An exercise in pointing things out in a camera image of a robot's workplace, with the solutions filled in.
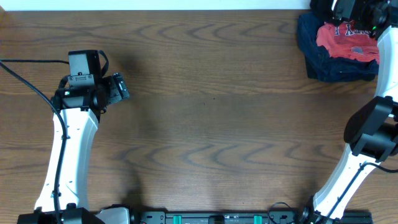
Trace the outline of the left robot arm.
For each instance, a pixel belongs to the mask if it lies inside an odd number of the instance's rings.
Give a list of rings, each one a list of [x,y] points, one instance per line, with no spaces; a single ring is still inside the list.
[[[69,52],[70,73],[50,101],[54,136],[44,186],[34,211],[19,215],[18,224],[130,223],[127,207],[89,209],[87,175],[100,116],[109,105],[129,98],[123,76],[107,76],[109,65],[102,65],[102,58],[106,58],[102,50]]]

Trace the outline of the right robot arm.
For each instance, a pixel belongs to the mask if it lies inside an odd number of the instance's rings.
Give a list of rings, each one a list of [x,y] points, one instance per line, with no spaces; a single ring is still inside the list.
[[[375,38],[379,50],[374,98],[350,117],[344,131],[343,155],[326,184],[313,195],[296,223],[372,223],[370,212],[347,212],[349,200],[365,178],[397,154],[397,1],[311,1],[320,19],[356,27]]]

